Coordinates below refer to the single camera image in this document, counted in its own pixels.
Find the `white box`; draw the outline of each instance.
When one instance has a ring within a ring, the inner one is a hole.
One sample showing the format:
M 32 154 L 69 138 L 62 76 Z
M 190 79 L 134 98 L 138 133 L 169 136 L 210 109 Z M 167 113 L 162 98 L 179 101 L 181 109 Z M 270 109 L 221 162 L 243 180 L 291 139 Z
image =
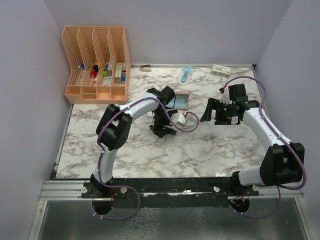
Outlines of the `white box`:
M 117 84 L 121 83 L 121 78 L 122 78 L 122 63 L 117 63 L 116 64 L 116 69 L 115 69 L 115 82 Z
M 213 75 L 228 78 L 231 74 L 231 68 L 227 66 L 213 64 L 211 73 Z

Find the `screw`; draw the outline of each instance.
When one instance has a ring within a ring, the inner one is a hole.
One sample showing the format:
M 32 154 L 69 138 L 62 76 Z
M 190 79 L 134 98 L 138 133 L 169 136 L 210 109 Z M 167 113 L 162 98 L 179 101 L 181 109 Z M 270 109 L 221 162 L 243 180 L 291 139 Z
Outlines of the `screw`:
M 259 190 L 259 187 L 257 186 L 257 185 L 252 185 L 252 189 L 253 189 L 253 191 L 258 191 Z
M 83 186 L 81 188 L 81 193 L 86 194 L 87 192 L 88 192 L 88 189 L 85 186 Z
M 125 194 L 127 192 L 127 188 L 126 187 L 121 187 L 120 188 L 120 192 Z
M 214 186 L 214 187 L 213 187 L 213 190 L 214 190 L 216 193 L 218 193 L 218 192 L 220 192 L 220 187 Z

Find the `small object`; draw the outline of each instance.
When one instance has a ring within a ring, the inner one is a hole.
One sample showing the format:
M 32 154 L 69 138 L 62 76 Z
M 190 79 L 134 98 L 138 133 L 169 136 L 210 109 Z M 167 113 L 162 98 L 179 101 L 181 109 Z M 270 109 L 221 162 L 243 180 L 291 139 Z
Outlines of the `small object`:
M 237 211 L 243 215 L 250 208 L 250 200 L 249 199 L 229 199 L 229 205 L 233 208 L 233 211 Z
M 122 63 L 116 64 L 114 77 L 115 77 L 115 82 L 117 84 L 120 84 L 122 80 Z
M 172 121 L 174 123 L 177 123 L 178 125 L 182 126 L 182 127 L 185 127 L 187 125 L 187 119 L 186 117 L 180 112 L 180 113 L 176 113 L 174 116 L 173 116 L 173 119 Z
M 99 67 L 98 67 L 98 65 L 94 65 L 93 66 L 93 70 L 95 70 L 97 73 L 99 72 Z
M 111 85 L 111 80 L 112 80 L 112 77 L 111 76 L 107 76 L 107 77 L 104 77 L 103 78 L 103 86 L 109 86 Z
M 83 186 L 81 188 L 81 193 L 86 194 L 87 192 L 88 192 L 88 189 L 85 186 Z
M 90 73 L 90 77 L 92 78 L 95 78 L 97 76 L 97 72 L 95 70 L 93 70 L 91 73 Z
M 127 71 L 127 64 L 124 62 L 122 63 L 122 72 L 126 72 Z
M 192 66 L 183 66 L 178 76 L 178 83 L 181 85 L 187 85 L 193 74 L 194 68 Z
M 151 72 L 151 65 L 145 64 L 140 66 L 141 72 Z
M 217 76 L 220 76 L 220 77 L 229 78 L 230 77 L 230 73 L 231 73 L 231 68 L 227 67 L 227 66 L 221 66 L 221 65 L 213 64 L 211 73 L 213 75 L 217 75 Z
M 257 185 L 252 185 L 252 190 L 257 192 L 259 190 L 259 187 Z
M 125 194 L 127 192 L 127 188 L 126 187 L 121 187 L 120 188 L 120 192 Z
M 229 104 L 230 103 L 230 98 L 229 98 L 229 92 L 228 91 L 225 91 L 221 98 L 220 98 L 220 102 L 221 103 L 224 103 L 224 104 Z
M 214 186 L 214 187 L 213 187 L 213 190 L 214 190 L 216 193 L 218 193 L 218 192 L 220 192 L 220 187 Z
M 108 64 L 107 71 L 108 71 L 108 75 L 109 75 L 109 76 L 112 76 L 112 62 L 111 62 L 111 61 L 110 61 L 109 64 Z

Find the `white medicine box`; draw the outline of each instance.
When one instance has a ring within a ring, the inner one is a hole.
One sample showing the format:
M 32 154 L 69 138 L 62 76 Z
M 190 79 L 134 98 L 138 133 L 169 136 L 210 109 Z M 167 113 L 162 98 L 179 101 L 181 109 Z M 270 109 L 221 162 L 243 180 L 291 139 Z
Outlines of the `white medicine box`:
M 229 78 L 231 73 L 231 68 L 227 66 L 213 64 L 211 73 L 213 75 L 217 75 L 220 77 Z

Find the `glass panel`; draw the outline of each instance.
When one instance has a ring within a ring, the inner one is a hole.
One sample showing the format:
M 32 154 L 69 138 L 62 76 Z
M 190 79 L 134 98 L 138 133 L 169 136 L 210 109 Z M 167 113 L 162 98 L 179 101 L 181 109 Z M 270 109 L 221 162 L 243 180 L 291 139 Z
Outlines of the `glass panel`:
M 277 199 L 251 200 L 248 214 L 271 212 Z M 114 209 L 124 216 L 132 209 Z M 282 199 L 279 211 L 266 219 L 249 219 L 230 208 L 142 208 L 128 220 L 93 217 L 91 202 L 49 201 L 41 240 L 282 240 L 307 239 L 294 198 Z

